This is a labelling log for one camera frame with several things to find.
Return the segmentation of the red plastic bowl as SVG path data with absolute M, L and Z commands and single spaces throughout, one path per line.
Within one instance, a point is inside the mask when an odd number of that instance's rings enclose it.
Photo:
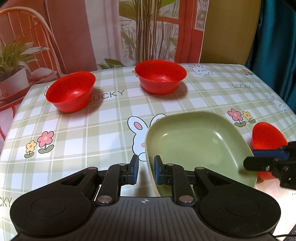
M 257 123 L 252 130 L 250 147 L 252 153 L 255 150 L 278 150 L 287 146 L 288 142 L 284 135 L 273 125 L 265 122 Z M 257 171 L 259 178 L 263 180 L 275 179 L 272 172 Z
M 79 111 L 91 101 L 95 81 L 95 75 L 90 72 L 65 75 L 48 88 L 46 100 L 61 112 Z
M 186 78 L 184 67 L 166 60 L 147 60 L 138 63 L 135 73 L 141 86 L 152 94 L 165 95 L 174 92 Z

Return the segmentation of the green plaid bunny tablecloth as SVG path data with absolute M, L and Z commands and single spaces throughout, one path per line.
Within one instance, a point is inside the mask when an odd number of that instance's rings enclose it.
M 88 166 L 106 169 L 140 158 L 137 184 L 127 196 L 153 195 L 145 161 L 148 128 L 165 115 L 205 110 L 229 119 L 246 141 L 267 122 L 295 140 L 295 114 L 258 76 L 242 65 L 186 64 L 187 77 L 169 95 L 150 95 L 133 67 L 95 71 L 87 107 L 61 113 L 46 101 L 50 84 L 33 86 L 21 102 L 1 150 L 1 240 L 16 231 L 10 207 L 22 194 Z

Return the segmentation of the green square plate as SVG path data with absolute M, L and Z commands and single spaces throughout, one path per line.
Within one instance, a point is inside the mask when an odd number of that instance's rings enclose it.
M 145 137 L 147 168 L 155 196 L 170 196 L 169 186 L 154 179 L 154 157 L 164 164 L 181 165 L 185 170 L 205 167 L 254 187 L 257 173 L 243 167 L 252 156 L 249 145 L 238 129 L 225 117 L 207 111 L 179 113 L 156 121 Z

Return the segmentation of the teal curtain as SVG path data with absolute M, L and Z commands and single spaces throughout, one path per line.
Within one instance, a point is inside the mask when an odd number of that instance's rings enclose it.
M 295 1 L 262 1 L 247 68 L 295 111 Z

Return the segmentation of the printed fabric backdrop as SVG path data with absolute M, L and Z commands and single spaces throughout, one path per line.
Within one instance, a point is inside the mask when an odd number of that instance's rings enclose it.
M 34 84 L 201 57 L 208 1 L 1 1 L 1 141 Z

